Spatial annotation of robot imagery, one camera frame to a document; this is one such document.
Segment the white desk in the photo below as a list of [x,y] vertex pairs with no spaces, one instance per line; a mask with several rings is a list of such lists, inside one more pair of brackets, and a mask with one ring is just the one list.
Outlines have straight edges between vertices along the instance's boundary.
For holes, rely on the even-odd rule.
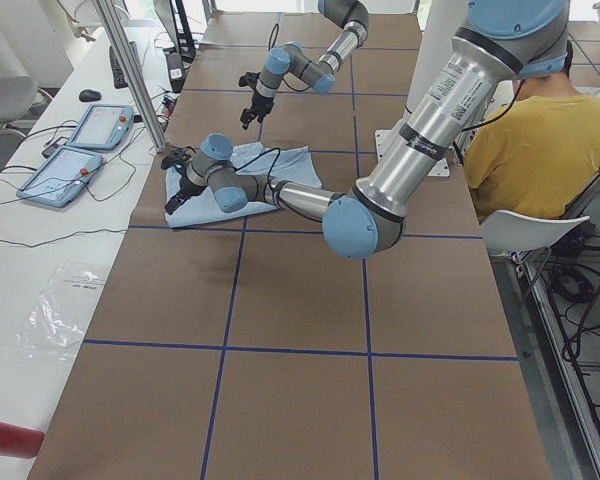
[[[134,28],[127,32],[129,38],[138,43],[143,59],[143,74],[151,96],[159,94],[161,87],[169,88],[164,55],[161,50],[154,48],[158,33],[159,30],[151,28]],[[102,92],[103,103],[133,104],[128,88],[113,88],[108,47],[108,39],[102,34],[33,131],[59,125],[69,119],[79,120],[88,105],[78,101],[78,93],[85,88]],[[154,105],[158,106],[161,100],[161,96],[156,98]],[[44,161],[40,153],[43,144],[52,134],[53,131],[50,131],[24,142],[9,165],[39,167]],[[38,207],[27,202],[0,206],[0,238],[33,244],[79,230],[125,229],[154,157],[146,131],[123,156],[135,165],[137,172],[131,183],[118,195],[98,203],[87,192],[82,192],[72,204],[61,210]],[[128,165],[120,160],[113,161],[94,176],[90,188],[96,196],[104,197],[122,186],[130,173]],[[4,173],[1,178],[20,186],[28,175],[30,172]],[[0,182],[0,202],[14,198],[13,188]],[[44,363],[18,363],[10,360],[5,351],[15,345],[15,333],[27,320],[37,295],[60,262],[110,267],[122,239],[123,234],[97,233],[34,249],[0,243],[0,421],[46,431],[72,362],[48,360]],[[23,480],[32,464],[33,460],[0,457],[0,480]]]

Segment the metal pole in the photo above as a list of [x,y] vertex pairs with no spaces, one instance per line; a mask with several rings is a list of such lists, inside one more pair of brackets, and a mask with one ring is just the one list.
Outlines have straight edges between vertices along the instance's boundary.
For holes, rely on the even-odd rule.
[[217,10],[215,2],[209,5],[209,0],[202,0],[202,8],[204,9],[204,19],[209,23],[209,19],[211,18],[212,9],[213,11]]
[[93,5],[102,20],[102,25],[104,26],[107,35],[109,36],[113,51],[120,62],[120,66],[124,72],[124,78],[129,85],[129,90],[131,90],[131,95],[140,111],[140,115],[151,136],[153,145],[156,147],[157,152],[164,152],[167,148],[167,140],[153,109],[147,87],[144,84],[142,69],[138,63],[138,59],[129,46],[129,40],[124,33],[124,28],[118,18],[117,10],[111,0],[93,0]]

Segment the towel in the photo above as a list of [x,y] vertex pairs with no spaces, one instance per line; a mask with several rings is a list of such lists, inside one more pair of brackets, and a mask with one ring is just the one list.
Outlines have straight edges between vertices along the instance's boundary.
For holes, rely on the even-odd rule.
[[[236,168],[251,161],[260,153],[268,150],[260,142],[238,145],[233,149],[231,162]],[[271,167],[271,163],[276,158],[277,151],[263,155],[239,174],[245,175],[266,175]],[[283,150],[280,158],[276,161],[271,176],[282,180],[289,180],[295,183],[301,183],[311,187],[320,188],[322,182],[313,168],[311,154],[308,147],[295,148],[292,150]],[[167,170],[167,200],[180,190],[180,175],[174,168]],[[213,198],[213,192],[207,188],[202,195],[190,198],[184,205],[180,206],[173,215],[165,214],[167,223],[171,228],[187,227],[190,225],[201,225],[205,223],[220,222],[232,218],[254,215],[257,213],[269,212],[275,210],[273,205],[267,205],[261,202],[249,202],[247,206],[237,212],[224,213],[218,207]]]

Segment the cardboard surface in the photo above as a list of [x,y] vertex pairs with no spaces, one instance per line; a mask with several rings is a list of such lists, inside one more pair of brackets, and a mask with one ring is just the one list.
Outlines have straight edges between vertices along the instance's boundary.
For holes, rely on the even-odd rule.
[[229,352],[206,478],[371,479],[363,357]]
[[[315,15],[219,15],[207,40],[233,47],[203,47],[168,138],[308,145],[347,191],[402,116],[417,21],[372,16],[343,90],[280,92],[245,132],[251,94],[225,77],[259,70],[277,19],[278,44],[337,34]],[[424,181],[398,245],[357,262],[289,212],[164,228],[159,160],[30,480],[550,478],[458,167]]]
[[197,477],[219,361],[214,351],[82,345],[28,478]]
[[132,229],[87,339],[222,345],[239,232]]
[[373,367],[382,478],[553,478],[521,408],[517,364],[376,358]]

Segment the man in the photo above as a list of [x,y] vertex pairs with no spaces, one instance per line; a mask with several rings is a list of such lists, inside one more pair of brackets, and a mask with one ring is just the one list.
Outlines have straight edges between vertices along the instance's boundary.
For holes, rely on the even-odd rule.
[[559,218],[598,171],[600,99],[573,87],[572,59],[568,42],[562,71],[524,81],[511,110],[482,127],[467,150],[464,172],[479,221],[498,209]]

